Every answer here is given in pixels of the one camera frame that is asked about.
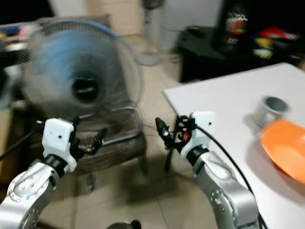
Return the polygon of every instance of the fan stand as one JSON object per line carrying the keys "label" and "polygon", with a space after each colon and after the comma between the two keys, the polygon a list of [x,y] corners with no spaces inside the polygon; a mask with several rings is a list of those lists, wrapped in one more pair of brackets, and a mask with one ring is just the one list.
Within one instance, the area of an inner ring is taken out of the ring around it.
{"label": "fan stand", "polygon": [[144,8],[144,37],[145,51],[138,55],[138,64],[142,66],[155,66],[161,63],[162,58],[158,52],[151,50],[151,39],[149,37],[149,27],[151,22],[151,11]]}

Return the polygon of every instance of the tiled floor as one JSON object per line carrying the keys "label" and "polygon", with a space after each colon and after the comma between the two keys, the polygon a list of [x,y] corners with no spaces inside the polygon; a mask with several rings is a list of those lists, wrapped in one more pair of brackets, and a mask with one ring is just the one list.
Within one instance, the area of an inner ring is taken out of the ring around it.
{"label": "tiled floor", "polygon": [[[127,38],[139,52],[143,42]],[[143,122],[154,126],[159,116],[173,126],[175,114],[162,96],[166,88],[179,86],[174,79],[178,66],[168,62],[144,67],[144,94],[139,104]],[[138,219],[143,229],[215,229],[207,198],[195,184],[191,167],[174,154],[172,169],[164,172],[166,151],[155,130],[145,128],[149,176],[136,160],[96,172],[96,190],[74,195],[75,180],[65,177],[53,202],[41,219],[63,229],[103,229],[114,222]]]}

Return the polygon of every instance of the black wire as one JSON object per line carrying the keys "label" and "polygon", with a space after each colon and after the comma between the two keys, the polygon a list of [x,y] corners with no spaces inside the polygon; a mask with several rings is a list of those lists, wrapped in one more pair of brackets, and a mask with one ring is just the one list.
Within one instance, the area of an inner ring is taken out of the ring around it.
{"label": "black wire", "polygon": [[[235,161],[231,158],[231,156],[229,155],[229,153],[226,151],[226,149],[212,136],[210,135],[207,131],[205,131],[204,129],[202,129],[200,126],[196,125],[195,126],[196,129],[200,130],[202,133],[204,133],[205,135],[207,135],[223,152],[224,154],[229,158],[229,160],[232,162],[232,164],[235,166],[235,168],[237,169],[237,171],[239,172],[239,174],[242,176],[244,182],[247,185],[247,188],[249,189],[249,191],[253,194],[254,193],[250,187],[249,182],[247,181],[246,177],[244,176],[243,172],[241,171],[241,169],[238,167],[238,165],[235,163]],[[260,213],[258,213],[258,223],[259,223],[259,228],[262,229],[262,225],[264,226],[265,229],[268,229],[262,215]]]}
{"label": "black wire", "polygon": [[39,132],[40,129],[34,130],[26,134],[22,139],[20,139],[18,142],[14,143],[12,146],[10,146],[4,154],[0,156],[0,161],[2,161],[4,158],[6,158],[11,152],[16,150],[25,140],[27,140],[29,137],[34,135],[35,133]]}

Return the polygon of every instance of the white table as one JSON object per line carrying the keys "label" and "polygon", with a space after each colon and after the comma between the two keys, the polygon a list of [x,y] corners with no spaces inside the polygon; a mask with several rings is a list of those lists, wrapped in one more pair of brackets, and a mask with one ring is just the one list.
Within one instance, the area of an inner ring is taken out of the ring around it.
{"label": "white table", "polygon": [[289,103],[288,119],[305,126],[304,72],[283,63],[168,89],[164,95],[178,115],[215,112],[213,135],[249,181],[269,229],[305,229],[305,185],[273,165],[250,119],[261,97],[272,95]]}

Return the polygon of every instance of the orange plastic bowl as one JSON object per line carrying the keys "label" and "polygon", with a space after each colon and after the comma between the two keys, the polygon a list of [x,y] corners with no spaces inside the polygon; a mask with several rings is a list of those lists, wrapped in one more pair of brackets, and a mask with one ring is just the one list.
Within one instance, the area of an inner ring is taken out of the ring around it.
{"label": "orange plastic bowl", "polygon": [[263,129],[261,143],[273,162],[305,184],[305,128],[287,120]]}

